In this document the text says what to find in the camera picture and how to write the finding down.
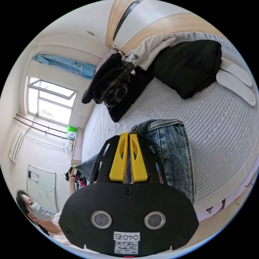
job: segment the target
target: denim jeans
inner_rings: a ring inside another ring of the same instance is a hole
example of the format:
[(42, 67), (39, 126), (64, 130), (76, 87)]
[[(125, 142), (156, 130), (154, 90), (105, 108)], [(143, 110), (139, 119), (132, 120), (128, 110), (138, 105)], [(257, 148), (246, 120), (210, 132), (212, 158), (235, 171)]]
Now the denim jeans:
[[(129, 132), (148, 139), (161, 158), (167, 184), (183, 192), (192, 203), (195, 201), (195, 179), (192, 152), (183, 122), (179, 120), (149, 120), (135, 125)], [(90, 181), (96, 154), (76, 166)], [(126, 183), (131, 182), (130, 152), (126, 171)]]

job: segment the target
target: slipper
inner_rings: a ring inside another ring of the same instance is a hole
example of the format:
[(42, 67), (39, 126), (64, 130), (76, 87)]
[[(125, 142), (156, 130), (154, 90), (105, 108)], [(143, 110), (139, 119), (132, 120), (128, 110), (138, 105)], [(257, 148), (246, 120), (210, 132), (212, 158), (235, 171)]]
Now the slipper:
[(216, 80), (219, 84), (240, 96), (251, 106), (255, 106), (256, 100), (252, 89), (248, 88), (236, 76), (220, 69), (216, 75)]
[(249, 74), (242, 69), (240, 66), (235, 64), (234, 62), (222, 57), (221, 58), (221, 66), (220, 68), (231, 73), (232, 75), (236, 76), (239, 80), (241, 80), (245, 85), (251, 87), (252, 80)]

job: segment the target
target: bed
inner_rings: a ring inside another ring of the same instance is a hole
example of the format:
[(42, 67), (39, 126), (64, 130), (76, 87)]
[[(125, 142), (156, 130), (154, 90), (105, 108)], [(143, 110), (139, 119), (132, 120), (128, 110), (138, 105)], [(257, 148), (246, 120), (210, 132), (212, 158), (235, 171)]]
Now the bed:
[(181, 41), (210, 39), (221, 43), (222, 56), (245, 69), (253, 81), (256, 105), (214, 82), (191, 99), (154, 78), (118, 123), (103, 104), (95, 105), (84, 131), (82, 162), (97, 154), (110, 137), (149, 119), (178, 119), (185, 124), (195, 169), (197, 213), (221, 204), (258, 168), (259, 92), (240, 53), (225, 38), (206, 33), (176, 33)]

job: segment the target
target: camera lens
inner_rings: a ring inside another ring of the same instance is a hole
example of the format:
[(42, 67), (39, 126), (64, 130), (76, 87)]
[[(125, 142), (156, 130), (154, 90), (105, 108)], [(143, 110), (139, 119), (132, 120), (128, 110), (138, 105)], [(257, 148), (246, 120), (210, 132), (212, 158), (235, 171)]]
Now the camera lens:
[(154, 211), (145, 217), (145, 226), (149, 229), (159, 229), (165, 224), (165, 216), (163, 213)]
[(100, 229), (106, 229), (111, 225), (111, 216), (105, 211), (96, 211), (91, 216), (92, 224)]

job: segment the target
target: label sticker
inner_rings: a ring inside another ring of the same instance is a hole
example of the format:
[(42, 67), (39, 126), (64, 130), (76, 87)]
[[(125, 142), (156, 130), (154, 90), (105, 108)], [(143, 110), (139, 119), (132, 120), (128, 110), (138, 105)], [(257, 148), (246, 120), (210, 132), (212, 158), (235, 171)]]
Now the label sticker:
[(115, 241), (140, 241), (140, 232), (116, 232), (114, 231), (113, 240)]
[(138, 241), (115, 241), (115, 254), (138, 254)]

